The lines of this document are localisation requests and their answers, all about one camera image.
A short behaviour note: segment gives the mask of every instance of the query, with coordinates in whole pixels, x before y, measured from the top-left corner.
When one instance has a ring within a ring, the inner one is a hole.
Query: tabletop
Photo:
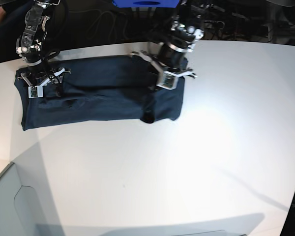
[[[146,43],[75,49],[58,60],[127,55]],[[279,236],[295,191],[295,47],[201,41],[188,55],[177,121],[88,121],[23,131],[0,64],[0,159],[36,190],[64,236]]]

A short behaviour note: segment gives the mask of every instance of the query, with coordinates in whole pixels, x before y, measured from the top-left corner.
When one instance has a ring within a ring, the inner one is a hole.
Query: metal bracket
[[[43,17],[43,23],[41,24],[42,30],[45,32],[46,31],[46,23],[50,19],[50,16],[44,16]]]
[[[43,11],[44,9],[35,2],[31,10],[26,14],[26,27],[21,39],[22,53],[27,53],[32,46],[38,26],[41,23]]]
[[[182,76],[189,76],[193,79],[196,79],[198,76],[193,72],[193,69],[188,68],[186,70],[181,70],[179,72],[168,71],[168,67],[162,65],[157,60],[154,60],[147,52],[139,51],[132,52],[131,56],[141,57],[143,60],[149,62],[157,71],[158,71],[158,80],[156,86],[173,90],[176,89],[179,78]]]
[[[53,3],[53,5],[58,6],[60,4],[61,0],[58,1],[57,4]]]
[[[53,82],[55,84],[58,84],[58,81],[55,80],[56,77],[59,77],[59,82],[62,83],[63,80],[63,76],[61,76],[63,73],[70,73],[70,70],[65,70],[65,68],[59,68],[59,70],[57,72],[55,72],[53,75],[50,75],[50,78],[53,80]],[[41,83],[39,83],[36,86],[33,86],[33,84],[30,82],[30,80],[28,79],[26,73],[21,73],[21,77],[18,77],[24,79],[24,81],[28,84],[28,91],[29,91],[29,98],[37,98],[37,97],[43,97],[44,96],[44,92],[43,92],[43,87],[48,85],[48,83],[50,83],[50,78],[47,77],[46,79],[44,79]]]

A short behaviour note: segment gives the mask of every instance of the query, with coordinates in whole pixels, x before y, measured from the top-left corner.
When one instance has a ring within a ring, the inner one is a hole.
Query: navy fabric
[[[66,74],[63,96],[48,84],[44,97],[28,98],[28,86],[17,79],[15,86],[23,104],[23,130],[87,120],[141,119],[153,123],[176,120],[181,112],[184,78],[175,90],[153,91],[157,76],[148,71],[150,64],[139,57],[116,56],[54,62],[71,69]]]

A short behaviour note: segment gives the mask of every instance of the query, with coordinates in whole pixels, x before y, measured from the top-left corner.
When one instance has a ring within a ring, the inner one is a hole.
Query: blue box
[[[175,8],[179,0],[114,0],[117,7],[172,7]]]

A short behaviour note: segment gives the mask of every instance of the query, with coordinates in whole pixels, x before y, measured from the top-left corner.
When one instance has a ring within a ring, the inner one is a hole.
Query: dark blue cloth
[[[82,122],[87,120],[141,119],[153,123],[176,120],[181,112],[184,78],[175,90],[151,90],[157,75],[139,57],[116,56],[55,62],[53,66],[71,69],[63,81],[62,97],[56,86],[44,87],[44,97],[28,98],[28,86],[18,80],[15,86],[23,104],[23,130]]]

